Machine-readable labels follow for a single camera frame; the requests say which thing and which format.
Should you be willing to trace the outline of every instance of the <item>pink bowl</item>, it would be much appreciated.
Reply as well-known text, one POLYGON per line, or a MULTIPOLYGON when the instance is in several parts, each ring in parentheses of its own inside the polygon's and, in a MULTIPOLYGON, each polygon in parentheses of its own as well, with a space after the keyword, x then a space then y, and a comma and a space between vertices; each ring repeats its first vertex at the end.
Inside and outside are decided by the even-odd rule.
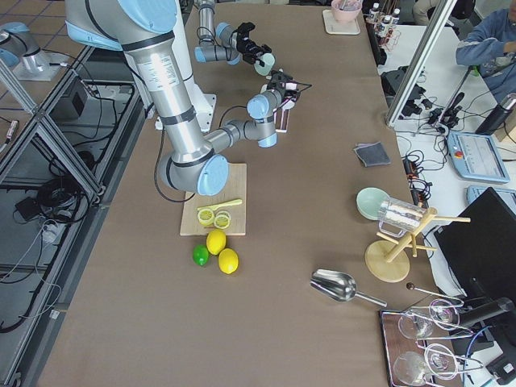
POLYGON ((339 5, 342 0, 333 0, 331 2, 331 13, 336 21, 341 23, 352 22, 356 19, 356 16, 362 11, 359 7, 357 10, 340 10, 339 5))

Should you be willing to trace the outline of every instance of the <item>bottle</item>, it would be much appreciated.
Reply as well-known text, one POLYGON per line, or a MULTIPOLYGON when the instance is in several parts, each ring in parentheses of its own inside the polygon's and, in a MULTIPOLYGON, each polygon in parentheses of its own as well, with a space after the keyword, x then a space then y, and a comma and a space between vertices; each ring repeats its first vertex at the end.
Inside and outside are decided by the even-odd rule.
POLYGON ((392 18, 392 21, 391 21, 392 28, 396 28, 396 26, 399 23, 399 21, 400 21, 400 9, 399 8, 395 8, 394 12, 393 12, 393 18, 392 18))
POLYGON ((384 18, 381 20, 380 26, 378 27, 378 36, 381 38, 385 38, 387 36, 387 33, 389 32, 390 24, 391 24, 391 17, 390 15, 384 16, 384 18))
POLYGON ((379 2, 375 2, 372 5, 372 8, 369 10, 369 15, 367 17, 367 22, 368 23, 376 23, 378 21, 379 10, 380 10, 380 3, 379 2))

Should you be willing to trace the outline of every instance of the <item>gray sponge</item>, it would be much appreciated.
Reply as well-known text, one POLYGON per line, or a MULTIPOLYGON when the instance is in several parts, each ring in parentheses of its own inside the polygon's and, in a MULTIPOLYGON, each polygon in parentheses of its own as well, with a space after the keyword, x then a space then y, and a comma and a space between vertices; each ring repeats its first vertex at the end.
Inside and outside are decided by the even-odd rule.
POLYGON ((380 142, 374 144, 357 144, 353 151, 355 151, 360 161, 362 161, 364 167, 390 164, 390 158, 380 142))

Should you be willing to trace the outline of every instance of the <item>lemon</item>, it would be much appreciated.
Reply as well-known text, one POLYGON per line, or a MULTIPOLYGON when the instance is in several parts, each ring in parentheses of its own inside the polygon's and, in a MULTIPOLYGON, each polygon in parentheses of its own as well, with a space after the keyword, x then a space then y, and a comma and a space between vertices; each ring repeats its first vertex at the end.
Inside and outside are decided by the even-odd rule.
POLYGON ((209 208, 204 208, 197 212, 197 219, 203 226, 209 226, 213 223, 214 213, 209 208))
POLYGON ((206 238, 208 251, 216 256, 226 247, 226 234, 222 230, 212 230, 206 238))
POLYGON ((227 211, 219 211, 215 216, 215 220, 213 222, 214 226, 224 230, 229 227, 231 223, 231 215, 227 211))
POLYGON ((225 248, 218 256, 218 267, 223 273, 233 273, 239 267, 239 256, 234 250, 225 248))

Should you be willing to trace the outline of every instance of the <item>metal scoop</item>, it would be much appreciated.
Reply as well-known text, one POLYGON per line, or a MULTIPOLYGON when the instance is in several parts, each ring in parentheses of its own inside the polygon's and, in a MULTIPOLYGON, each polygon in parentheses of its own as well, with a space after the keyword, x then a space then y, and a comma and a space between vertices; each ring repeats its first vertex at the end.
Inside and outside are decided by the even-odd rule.
POLYGON ((310 285, 339 302, 357 296, 384 308, 387 306, 387 302, 356 290, 355 279, 346 273, 320 268, 312 273, 310 285))

